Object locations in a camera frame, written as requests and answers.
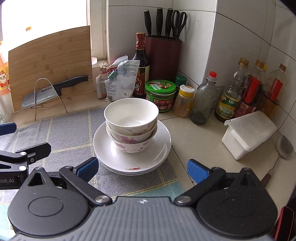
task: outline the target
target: chef knife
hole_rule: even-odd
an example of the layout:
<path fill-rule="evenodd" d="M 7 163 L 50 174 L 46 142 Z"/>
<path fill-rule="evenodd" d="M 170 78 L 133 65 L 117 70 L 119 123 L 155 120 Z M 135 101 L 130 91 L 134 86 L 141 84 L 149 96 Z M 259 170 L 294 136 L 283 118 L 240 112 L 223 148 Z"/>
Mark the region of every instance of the chef knife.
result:
<path fill-rule="evenodd" d="M 149 9 L 144 10 L 144 20 L 148 36 L 151 36 L 151 16 Z"/>
<path fill-rule="evenodd" d="M 157 37 L 161 36 L 162 29 L 163 29 L 163 9 L 162 9 L 162 7 L 158 7 L 157 13 L 156 13 L 156 35 L 157 35 Z"/>
<path fill-rule="evenodd" d="M 172 19 L 172 14 L 173 14 L 174 9 L 169 8 L 167 11 L 167 16 L 165 19 L 165 36 L 169 37 L 170 36 L 170 31 L 172 29 L 171 26 L 171 19 Z"/>
<path fill-rule="evenodd" d="M 62 95 L 61 88 L 66 87 L 72 87 L 75 86 L 81 82 L 85 82 L 89 80 L 88 75 L 82 75 L 82 76 L 76 76 L 73 78 L 70 78 L 68 80 L 53 84 L 53 87 L 50 85 L 44 89 L 36 91 L 36 104 L 41 104 L 45 101 L 51 100 L 55 97 L 57 97 L 57 94 L 59 96 Z M 31 93 L 29 95 L 26 95 L 22 100 L 22 109 L 29 108 L 35 106 L 35 99 L 34 99 L 34 93 Z"/>

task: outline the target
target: dark glass bottle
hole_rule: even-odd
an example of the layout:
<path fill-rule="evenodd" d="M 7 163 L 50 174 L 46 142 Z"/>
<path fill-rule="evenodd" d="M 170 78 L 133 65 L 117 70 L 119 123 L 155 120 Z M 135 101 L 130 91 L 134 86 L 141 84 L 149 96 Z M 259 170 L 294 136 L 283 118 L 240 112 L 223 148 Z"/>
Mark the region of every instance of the dark glass bottle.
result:
<path fill-rule="evenodd" d="M 140 66 L 133 96 L 136 98 L 146 98 L 145 83 L 149 81 L 149 61 L 145 51 L 145 33 L 137 33 L 136 53 L 133 60 L 139 60 Z"/>

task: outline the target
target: placemat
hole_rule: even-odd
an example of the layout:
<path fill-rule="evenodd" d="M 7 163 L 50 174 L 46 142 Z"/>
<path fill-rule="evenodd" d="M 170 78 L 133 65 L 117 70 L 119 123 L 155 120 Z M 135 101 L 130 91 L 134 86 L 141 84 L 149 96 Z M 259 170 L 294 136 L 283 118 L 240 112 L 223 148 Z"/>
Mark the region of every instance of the placemat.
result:
<path fill-rule="evenodd" d="M 15 152 L 32 145 L 48 142 L 52 147 L 49 157 L 29 166 L 29 171 L 42 166 L 48 172 L 66 165 L 77 166 L 95 156 L 93 136 L 105 121 L 105 107 L 85 110 L 41 120 L 18 128 L 13 134 L 0 136 L 0 150 Z M 89 182 L 112 197 L 117 196 L 170 196 L 173 200 L 184 192 L 167 160 L 156 170 L 140 176 L 115 174 L 102 164 Z M 0 190 L 0 240 L 13 237 L 7 209 L 17 190 Z"/>

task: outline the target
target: bamboo cutting board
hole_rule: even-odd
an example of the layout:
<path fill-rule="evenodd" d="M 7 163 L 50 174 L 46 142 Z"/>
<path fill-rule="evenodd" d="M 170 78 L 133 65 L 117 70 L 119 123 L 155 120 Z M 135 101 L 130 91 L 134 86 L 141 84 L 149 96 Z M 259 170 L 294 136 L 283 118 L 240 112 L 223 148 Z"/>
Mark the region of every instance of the bamboo cutting board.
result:
<path fill-rule="evenodd" d="M 63 88 L 61 98 L 94 92 L 90 26 L 72 28 L 32 40 L 10 50 L 8 60 L 15 111 L 21 109 L 23 98 L 34 92 L 35 82 L 41 77 L 55 84 L 75 76 L 89 75 L 88 82 Z M 48 81 L 40 80 L 36 91 L 49 85 Z"/>

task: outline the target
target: green lid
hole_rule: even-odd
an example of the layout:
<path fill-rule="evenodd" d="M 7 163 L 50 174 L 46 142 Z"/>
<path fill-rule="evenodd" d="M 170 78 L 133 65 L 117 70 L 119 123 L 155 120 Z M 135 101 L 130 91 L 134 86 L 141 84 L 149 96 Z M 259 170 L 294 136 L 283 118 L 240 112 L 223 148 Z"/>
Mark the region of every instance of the green lid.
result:
<path fill-rule="evenodd" d="M 145 84 L 145 89 L 156 94 L 170 94 L 176 91 L 176 85 L 168 80 L 152 80 Z"/>
<path fill-rule="evenodd" d="M 176 86 L 181 86 L 181 85 L 186 85 L 187 83 L 187 78 L 182 75 L 177 75 L 175 78 L 175 85 Z"/>

